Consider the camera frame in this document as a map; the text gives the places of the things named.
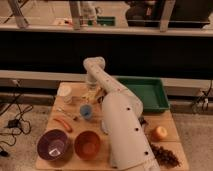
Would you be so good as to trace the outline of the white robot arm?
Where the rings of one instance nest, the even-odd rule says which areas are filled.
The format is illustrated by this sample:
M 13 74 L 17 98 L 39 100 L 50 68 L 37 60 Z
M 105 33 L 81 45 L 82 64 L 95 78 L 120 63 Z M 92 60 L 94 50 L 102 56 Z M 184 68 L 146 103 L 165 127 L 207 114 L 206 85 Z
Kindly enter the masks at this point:
M 126 86 L 104 71 L 103 57 L 83 61 L 88 86 L 98 84 L 106 91 L 101 111 L 111 151 L 119 171 L 161 171 L 139 118 L 143 103 Z

